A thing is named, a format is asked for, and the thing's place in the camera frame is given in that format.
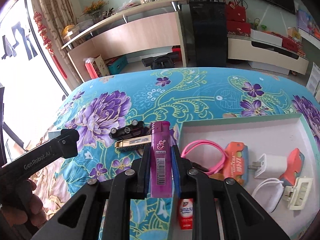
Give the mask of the person's left hand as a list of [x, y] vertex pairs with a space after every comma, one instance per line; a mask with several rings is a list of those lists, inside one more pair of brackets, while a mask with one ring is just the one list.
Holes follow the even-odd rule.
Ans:
[[1, 206], [1, 214], [12, 228], [15, 225], [22, 225], [27, 221], [38, 229], [44, 226], [47, 222], [46, 213], [43, 210], [43, 202], [40, 198], [33, 193], [36, 190], [36, 184], [28, 179], [25, 181], [28, 185], [28, 191], [31, 195], [28, 197], [28, 202], [22, 202], [20, 198], [17, 198], [18, 203]]

